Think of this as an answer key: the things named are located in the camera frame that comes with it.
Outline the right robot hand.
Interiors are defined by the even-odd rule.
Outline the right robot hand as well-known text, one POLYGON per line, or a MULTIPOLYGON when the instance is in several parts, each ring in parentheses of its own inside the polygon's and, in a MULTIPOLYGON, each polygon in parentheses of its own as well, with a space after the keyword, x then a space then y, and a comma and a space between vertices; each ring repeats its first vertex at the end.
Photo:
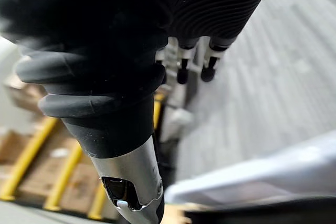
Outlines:
POLYGON ((160 223, 153 112, 162 50, 177 39, 184 84, 199 38, 209 37, 201 78, 210 82, 260 1, 1 0, 1 34, 22 50, 18 77, 45 88, 40 109, 78 140, 117 211, 160 223))

